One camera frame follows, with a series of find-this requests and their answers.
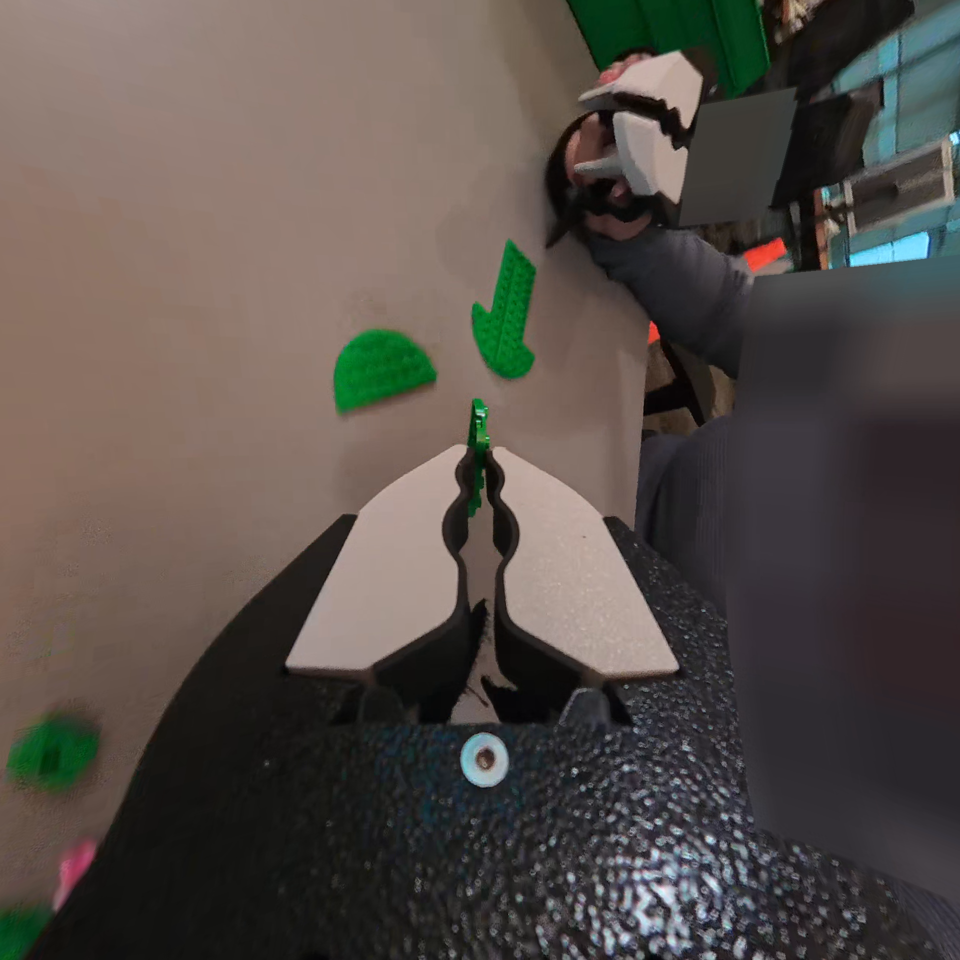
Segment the green lego piece with studs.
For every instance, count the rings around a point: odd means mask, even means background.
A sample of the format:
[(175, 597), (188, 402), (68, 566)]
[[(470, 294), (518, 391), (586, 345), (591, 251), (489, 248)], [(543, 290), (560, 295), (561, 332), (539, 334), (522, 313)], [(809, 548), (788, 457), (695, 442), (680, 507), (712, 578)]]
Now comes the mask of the green lego piece with studs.
[(488, 414), (487, 404), (481, 398), (475, 397), (471, 402), (467, 432), (467, 447), (472, 457), (471, 490), (467, 506), (470, 519), (473, 519), (481, 508), (486, 485), (487, 459), (491, 446)]

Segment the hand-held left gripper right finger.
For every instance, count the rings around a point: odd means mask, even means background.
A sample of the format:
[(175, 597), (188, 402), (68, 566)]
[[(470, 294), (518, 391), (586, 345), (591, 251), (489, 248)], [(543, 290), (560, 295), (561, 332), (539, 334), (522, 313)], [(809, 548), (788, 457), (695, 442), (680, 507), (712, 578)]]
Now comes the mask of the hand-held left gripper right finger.
[(498, 668), (522, 714), (560, 714), (577, 690), (676, 676), (677, 655), (604, 516), (505, 447), (486, 458)]

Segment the pink lego piece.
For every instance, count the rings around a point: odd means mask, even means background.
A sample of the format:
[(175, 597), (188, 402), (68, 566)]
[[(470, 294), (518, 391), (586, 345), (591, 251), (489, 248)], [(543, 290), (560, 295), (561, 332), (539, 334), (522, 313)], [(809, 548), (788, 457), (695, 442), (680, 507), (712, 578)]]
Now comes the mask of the pink lego piece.
[(79, 840), (67, 849), (58, 862), (57, 880), (52, 897), (52, 910), (60, 911), (77, 884), (90, 869), (97, 855), (97, 843), (91, 838)]

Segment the small green lego piece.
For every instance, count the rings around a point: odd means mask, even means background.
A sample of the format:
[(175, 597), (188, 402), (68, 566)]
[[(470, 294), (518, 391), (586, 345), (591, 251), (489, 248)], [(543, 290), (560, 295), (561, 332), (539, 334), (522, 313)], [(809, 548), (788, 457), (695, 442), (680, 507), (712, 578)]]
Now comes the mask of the small green lego piece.
[(1, 909), (1, 959), (22, 959), (53, 916), (42, 906), (17, 906)]

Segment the green half-round lego plate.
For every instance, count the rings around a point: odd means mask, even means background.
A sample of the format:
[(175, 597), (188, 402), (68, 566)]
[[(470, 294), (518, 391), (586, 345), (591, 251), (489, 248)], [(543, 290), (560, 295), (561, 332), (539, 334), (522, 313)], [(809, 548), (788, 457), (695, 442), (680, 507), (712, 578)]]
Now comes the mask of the green half-round lego plate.
[(428, 354), (406, 334), (367, 329), (341, 350), (333, 369), (333, 396), (339, 415), (384, 402), (436, 382)]

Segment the green arrow-shaped lego plate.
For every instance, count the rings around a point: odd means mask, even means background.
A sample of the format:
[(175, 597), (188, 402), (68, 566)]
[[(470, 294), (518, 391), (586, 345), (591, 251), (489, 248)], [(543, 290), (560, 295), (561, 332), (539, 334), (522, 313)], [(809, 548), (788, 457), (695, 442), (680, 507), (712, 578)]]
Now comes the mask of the green arrow-shaped lego plate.
[(537, 269), (517, 244), (503, 249), (491, 306), (471, 308), (474, 342), (486, 366), (499, 378), (526, 377), (535, 355), (524, 340)]

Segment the grey board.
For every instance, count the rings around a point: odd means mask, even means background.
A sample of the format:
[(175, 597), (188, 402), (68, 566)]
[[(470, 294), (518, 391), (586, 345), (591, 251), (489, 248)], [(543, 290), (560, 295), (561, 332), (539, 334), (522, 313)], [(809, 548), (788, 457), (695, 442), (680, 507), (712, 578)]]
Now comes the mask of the grey board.
[(795, 88), (700, 107), (681, 191), (680, 228), (749, 221), (770, 207), (796, 109)]

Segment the person's right forearm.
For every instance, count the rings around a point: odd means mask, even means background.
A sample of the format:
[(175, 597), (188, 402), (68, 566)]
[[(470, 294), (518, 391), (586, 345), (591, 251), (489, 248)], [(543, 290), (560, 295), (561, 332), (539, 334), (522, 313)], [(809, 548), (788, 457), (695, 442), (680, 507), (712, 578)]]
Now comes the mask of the person's right forearm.
[(630, 239), (586, 235), (593, 261), (622, 284), (668, 342), (739, 378), (754, 275), (690, 231), (647, 227)]

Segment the person's grey trousers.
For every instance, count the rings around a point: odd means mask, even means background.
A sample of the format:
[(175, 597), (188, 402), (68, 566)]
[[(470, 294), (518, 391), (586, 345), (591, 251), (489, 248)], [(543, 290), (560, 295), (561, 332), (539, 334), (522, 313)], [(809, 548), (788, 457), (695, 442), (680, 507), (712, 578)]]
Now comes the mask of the person's grey trousers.
[(687, 436), (645, 431), (634, 531), (727, 618), (727, 472), (732, 416)]

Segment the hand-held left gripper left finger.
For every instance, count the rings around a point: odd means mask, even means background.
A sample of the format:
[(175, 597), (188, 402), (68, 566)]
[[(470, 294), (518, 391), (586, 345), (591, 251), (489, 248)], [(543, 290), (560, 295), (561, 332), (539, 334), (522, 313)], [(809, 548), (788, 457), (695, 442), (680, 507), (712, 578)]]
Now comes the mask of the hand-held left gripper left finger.
[(457, 443), (356, 514), (287, 655), (288, 673), (390, 691), (448, 722), (476, 656), (468, 573), (474, 452)]

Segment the green lego piece with hole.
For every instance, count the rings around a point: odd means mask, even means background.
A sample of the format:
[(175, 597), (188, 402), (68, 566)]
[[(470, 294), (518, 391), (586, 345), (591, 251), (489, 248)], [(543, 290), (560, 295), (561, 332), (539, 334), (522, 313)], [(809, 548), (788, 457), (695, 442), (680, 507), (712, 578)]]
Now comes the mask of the green lego piece with hole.
[(6, 776), (41, 793), (72, 789), (87, 773), (100, 746), (100, 730), (73, 713), (50, 713), (20, 730), (6, 759)]

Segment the person's right hand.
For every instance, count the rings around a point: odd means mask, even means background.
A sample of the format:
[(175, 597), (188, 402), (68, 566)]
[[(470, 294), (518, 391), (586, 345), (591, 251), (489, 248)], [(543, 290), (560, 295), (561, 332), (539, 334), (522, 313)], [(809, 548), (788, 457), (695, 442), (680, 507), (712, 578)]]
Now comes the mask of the person's right hand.
[[(589, 114), (583, 120), (567, 144), (565, 154), (566, 175), (572, 186), (586, 188), (596, 180), (593, 174), (583, 174), (578, 167), (583, 163), (595, 162), (606, 158), (615, 150), (616, 144), (601, 123), (598, 114)], [(606, 198), (612, 207), (628, 207), (633, 200), (629, 181), (623, 176), (614, 180)], [(586, 211), (582, 215), (583, 226), (590, 232), (606, 237), (611, 241), (625, 242), (642, 234), (651, 224), (651, 214), (630, 221), (619, 220), (616, 216), (594, 214)]]

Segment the green box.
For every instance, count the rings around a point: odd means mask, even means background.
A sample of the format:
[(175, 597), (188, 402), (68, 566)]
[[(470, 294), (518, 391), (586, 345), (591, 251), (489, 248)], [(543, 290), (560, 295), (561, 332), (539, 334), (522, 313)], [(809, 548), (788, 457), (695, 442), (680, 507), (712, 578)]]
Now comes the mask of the green box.
[(771, 65), (762, 6), (755, 1), (568, 1), (599, 69), (626, 51), (703, 49), (720, 88), (744, 93)]

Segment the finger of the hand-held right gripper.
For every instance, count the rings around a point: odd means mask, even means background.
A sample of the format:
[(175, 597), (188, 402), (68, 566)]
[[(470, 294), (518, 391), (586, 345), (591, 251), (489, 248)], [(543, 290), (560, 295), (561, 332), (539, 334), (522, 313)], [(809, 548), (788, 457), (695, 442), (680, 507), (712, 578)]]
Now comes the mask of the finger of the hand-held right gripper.
[(585, 109), (598, 110), (609, 107), (617, 95), (630, 95), (661, 101), (678, 114), (696, 114), (703, 88), (701, 72), (683, 53), (671, 52), (608, 68), (578, 102)]
[[(679, 114), (676, 109), (598, 108), (585, 114), (606, 114), (617, 152), (580, 170), (599, 177), (622, 174), (630, 183), (634, 201), (652, 205), (680, 205), (690, 165), (690, 149), (701, 110)], [(605, 200), (610, 187), (595, 183), (589, 189)]]

